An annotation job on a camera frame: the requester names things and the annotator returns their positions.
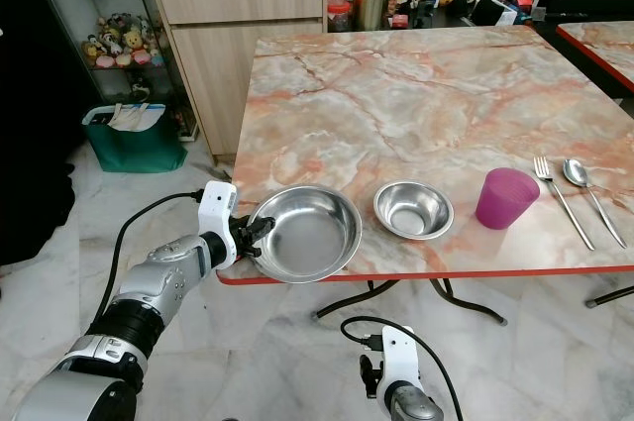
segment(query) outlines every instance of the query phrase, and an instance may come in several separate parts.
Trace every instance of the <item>robotic arm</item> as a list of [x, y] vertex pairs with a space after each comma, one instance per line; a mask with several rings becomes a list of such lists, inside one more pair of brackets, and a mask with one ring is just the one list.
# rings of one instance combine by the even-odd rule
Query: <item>robotic arm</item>
[[[231, 217], [236, 187], [207, 183], [198, 208], [198, 236], [184, 236], [150, 252], [125, 276], [97, 319], [24, 398], [13, 421], [133, 421], [148, 358], [183, 297], [212, 269], [242, 256], [258, 257], [255, 241], [274, 227], [272, 218], [247, 226]], [[392, 421], [442, 421], [425, 395], [414, 341], [385, 326], [367, 345], [383, 352], [380, 369], [361, 357], [368, 398]]]
[[233, 219], [236, 187], [210, 181], [198, 209], [199, 235], [185, 236], [134, 266], [104, 312], [27, 394], [14, 421], [133, 421], [148, 358], [183, 297], [212, 269], [244, 255], [274, 226]]
[[443, 421], [443, 411], [425, 394], [420, 382], [414, 341], [389, 326], [383, 327], [380, 336], [370, 335], [366, 340], [370, 350], [383, 352], [380, 369], [374, 369], [370, 358], [361, 355], [366, 396], [375, 398], [391, 421]]

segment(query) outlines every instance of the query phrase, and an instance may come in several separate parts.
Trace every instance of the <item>metal spoon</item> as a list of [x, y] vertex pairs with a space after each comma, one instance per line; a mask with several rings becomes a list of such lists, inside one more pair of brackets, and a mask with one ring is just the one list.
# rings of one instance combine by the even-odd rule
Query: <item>metal spoon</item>
[[583, 168], [581, 163], [573, 158], [566, 158], [564, 160], [564, 175], [571, 183], [587, 188], [587, 192], [594, 200], [596, 209], [601, 214], [601, 218], [603, 218], [603, 223], [605, 223], [607, 229], [610, 230], [610, 233], [612, 234], [614, 239], [618, 241], [618, 244], [621, 245], [623, 248], [627, 248], [627, 245], [623, 241], [623, 238], [621, 238], [618, 234], [618, 231], [616, 231], [614, 223], [612, 223], [612, 220], [610, 220], [610, 217], [607, 216], [607, 213], [605, 213], [605, 210], [594, 196], [594, 193], [592, 193], [592, 190], [590, 190], [591, 185], [587, 181], [587, 173], [585, 173], [585, 168]]

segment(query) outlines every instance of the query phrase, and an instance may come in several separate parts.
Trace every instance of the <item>fork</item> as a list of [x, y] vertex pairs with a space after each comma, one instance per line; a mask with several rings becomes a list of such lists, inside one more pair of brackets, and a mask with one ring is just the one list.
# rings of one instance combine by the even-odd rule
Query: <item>fork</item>
[[579, 224], [579, 221], [577, 220], [575, 213], [573, 213], [573, 209], [570, 206], [568, 206], [568, 203], [566, 202], [564, 195], [562, 195], [562, 192], [559, 191], [559, 188], [555, 184], [555, 181], [553, 181], [553, 176], [548, 170], [548, 162], [546, 161], [546, 158], [534, 157], [533, 162], [535, 163], [535, 173], [537, 174], [537, 177], [540, 180], [544, 180], [550, 183], [551, 185], [553, 185], [553, 188], [555, 188], [555, 191], [557, 192], [559, 199], [562, 201], [562, 204], [564, 205], [564, 208], [566, 209], [568, 216], [571, 217], [571, 220], [573, 221], [575, 228], [577, 228], [577, 231], [579, 232], [581, 238], [583, 239], [583, 242], [591, 251], [594, 251], [594, 245], [592, 244], [592, 241], [590, 240], [590, 238], [587, 236], [587, 234], [585, 233], [585, 231]]

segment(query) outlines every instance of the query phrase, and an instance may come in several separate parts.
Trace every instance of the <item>stainless steel bowl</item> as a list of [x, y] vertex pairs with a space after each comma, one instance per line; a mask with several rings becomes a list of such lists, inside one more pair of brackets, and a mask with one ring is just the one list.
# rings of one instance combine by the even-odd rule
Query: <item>stainless steel bowl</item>
[[411, 180], [382, 186], [374, 196], [374, 213], [385, 228], [410, 240], [438, 238], [454, 222], [454, 208], [442, 191]]
[[255, 246], [260, 270], [283, 282], [312, 282], [337, 272], [357, 251], [362, 222], [359, 210], [342, 193], [320, 185], [283, 188], [251, 215], [272, 216], [275, 228]]

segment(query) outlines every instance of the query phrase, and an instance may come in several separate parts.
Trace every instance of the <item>metal canister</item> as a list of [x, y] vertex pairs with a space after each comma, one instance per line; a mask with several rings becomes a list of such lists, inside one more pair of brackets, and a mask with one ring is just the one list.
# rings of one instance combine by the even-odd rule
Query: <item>metal canister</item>
[[387, 16], [388, 0], [355, 0], [353, 2], [353, 28], [356, 32], [380, 30]]

